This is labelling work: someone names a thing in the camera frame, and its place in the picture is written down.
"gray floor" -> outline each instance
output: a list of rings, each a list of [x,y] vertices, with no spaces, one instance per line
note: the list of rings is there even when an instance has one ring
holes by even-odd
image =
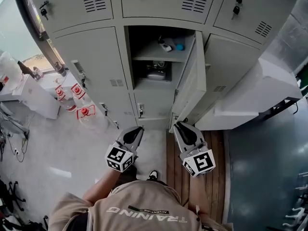
[[[0,176],[5,183],[19,182],[19,195],[27,201],[23,205],[25,212],[19,212],[23,220],[42,222],[65,192],[81,197],[106,173],[105,152],[120,131],[109,126],[106,134],[95,134],[84,129],[75,113],[63,109],[57,120],[50,120],[21,103],[6,105],[25,126],[30,124],[30,137],[22,163],[12,154],[9,143],[6,144]],[[11,138],[11,143],[12,147],[21,148],[18,135]],[[145,180],[152,169],[157,169],[161,180],[166,181],[164,131],[145,131],[138,156],[135,165],[139,179]]]
[[[231,199],[228,222],[237,231],[282,228],[299,192],[298,173],[308,171],[308,105],[260,124],[230,131]]]

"locker key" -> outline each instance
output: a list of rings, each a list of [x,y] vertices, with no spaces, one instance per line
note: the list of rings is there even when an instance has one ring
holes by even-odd
[[[42,16],[44,16],[46,18],[46,20],[48,20],[46,9],[41,9],[40,13],[41,13]]]
[[[233,16],[232,16],[232,19],[234,19],[235,15],[238,15],[240,12],[240,7],[239,6],[235,6],[234,9],[233,9]]]

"white shelf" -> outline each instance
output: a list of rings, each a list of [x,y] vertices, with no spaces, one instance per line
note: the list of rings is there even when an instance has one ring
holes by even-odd
[[[142,48],[133,53],[132,59],[137,61],[168,61],[183,63],[187,58],[188,51],[191,47],[194,35],[185,37],[185,48],[183,51],[177,51],[173,39],[164,38],[166,44],[170,45],[172,51],[166,52],[157,43],[157,40],[150,41]]]
[[[182,73],[183,63],[172,63],[172,80],[170,82],[162,80],[138,79],[135,90],[175,90]]]

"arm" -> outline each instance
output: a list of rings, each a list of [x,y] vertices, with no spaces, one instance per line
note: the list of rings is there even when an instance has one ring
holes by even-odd
[[[82,199],[94,205],[96,201],[106,198],[119,179],[120,174],[121,172],[110,169],[99,182],[87,190]]]

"locker door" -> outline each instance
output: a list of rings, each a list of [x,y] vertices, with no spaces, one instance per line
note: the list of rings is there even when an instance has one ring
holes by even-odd
[[[217,100],[231,90],[254,66],[260,50],[240,42],[211,35],[205,47],[206,94],[187,117],[194,124]]]
[[[131,98],[127,90],[108,90],[101,91],[92,87],[87,90],[92,100],[104,114],[107,108],[107,115],[116,121],[120,129],[126,129],[137,125],[134,111],[132,108]]]
[[[215,27],[240,34],[264,44],[272,33],[277,34],[290,14],[296,0],[243,0],[233,20],[236,0],[224,0]]]
[[[212,0],[122,0],[124,17],[159,17],[205,23]]]
[[[172,105],[169,118],[170,132],[173,132],[173,125],[177,121],[183,121],[207,92],[202,33],[196,31],[195,37],[191,54],[177,88],[178,94]]]
[[[114,27],[73,33],[54,44],[77,80],[85,74],[86,88],[127,90]]]
[[[141,118],[167,118],[173,104],[174,90],[135,90],[135,100],[143,104],[143,115]]]
[[[112,19],[110,0],[48,0],[45,6],[48,20],[39,7],[47,0],[33,0],[48,33],[83,23]]]

